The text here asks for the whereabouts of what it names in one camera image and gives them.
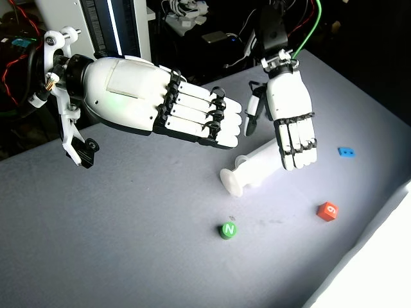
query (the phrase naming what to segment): white robot linkage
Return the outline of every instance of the white robot linkage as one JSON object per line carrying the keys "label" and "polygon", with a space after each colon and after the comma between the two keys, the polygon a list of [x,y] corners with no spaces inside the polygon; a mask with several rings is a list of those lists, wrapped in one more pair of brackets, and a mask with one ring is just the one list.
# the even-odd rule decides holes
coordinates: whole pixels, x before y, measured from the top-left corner
{"label": "white robot linkage", "polygon": [[[70,45],[79,33],[72,27],[46,32],[44,86],[28,100],[40,108],[50,94],[57,98],[63,148],[78,166],[91,167],[99,148],[94,140],[84,140],[77,130],[80,109],[70,98],[82,100],[101,122],[120,130],[143,135],[161,133],[219,148],[238,145],[241,105],[226,98],[223,89],[197,87],[177,70],[156,67],[134,56],[93,61],[72,55]],[[317,159],[310,95],[297,70],[298,62],[283,49],[284,44],[266,40],[258,29],[256,33],[267,51],[261,63],[270,79],[253,90],[245,134],[254,131],[265,102],[267,114],[274,120],[283,166],[287,170],[301,168]],[[275,53],[270,53],[272,48],[267,44],[275,46]]]}

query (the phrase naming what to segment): blue block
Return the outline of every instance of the blue block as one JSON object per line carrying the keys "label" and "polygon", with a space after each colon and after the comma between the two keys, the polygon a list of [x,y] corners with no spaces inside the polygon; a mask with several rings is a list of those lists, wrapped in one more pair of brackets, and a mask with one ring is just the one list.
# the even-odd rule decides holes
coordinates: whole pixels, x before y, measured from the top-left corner
{"label": "blue block", "polygon": [[355,157],[355,152],[351,148],[338,148],[338,152],[342,157]]}

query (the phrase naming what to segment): gray table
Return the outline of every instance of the gray table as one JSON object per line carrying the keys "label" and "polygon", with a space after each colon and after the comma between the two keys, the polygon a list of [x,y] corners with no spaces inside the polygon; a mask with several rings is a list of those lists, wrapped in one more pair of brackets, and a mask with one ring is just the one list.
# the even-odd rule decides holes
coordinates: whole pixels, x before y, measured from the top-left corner
{"label": "gray table", "polygon": [[[313,55],[301,65],[319,160],[241,198],[218,173],[273,138],[267,119],[229,151],[97,124],[82,132],[100,144],[92,169],[59,141],[1,162],[0,307],[300,307],[411,175],[411,129]],[[207,87],[244,105],[249,80],[266,76]],[[325,201],[336,221],[315,215]]]}

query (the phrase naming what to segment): red die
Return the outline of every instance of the red die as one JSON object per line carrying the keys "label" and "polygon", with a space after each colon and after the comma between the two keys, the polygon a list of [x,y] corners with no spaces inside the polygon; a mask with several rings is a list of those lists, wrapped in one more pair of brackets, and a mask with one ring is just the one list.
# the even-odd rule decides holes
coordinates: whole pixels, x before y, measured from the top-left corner
{"label": "red die", "polygon": [[331,202],[326,202],[319,207],[317,215],[325,221],[331,221],[337,218],[338,207]]}

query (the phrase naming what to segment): green bottle cap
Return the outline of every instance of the green bottle cap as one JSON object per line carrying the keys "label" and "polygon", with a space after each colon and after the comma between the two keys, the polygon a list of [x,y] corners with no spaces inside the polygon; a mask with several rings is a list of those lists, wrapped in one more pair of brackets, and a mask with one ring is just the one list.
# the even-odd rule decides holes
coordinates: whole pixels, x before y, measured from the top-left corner
{"label": "green bottle cap", "polygon": [[220,235],[223,239],[230,239],[237,233],[237,226],[229,221],[225,223],[220,229]]}

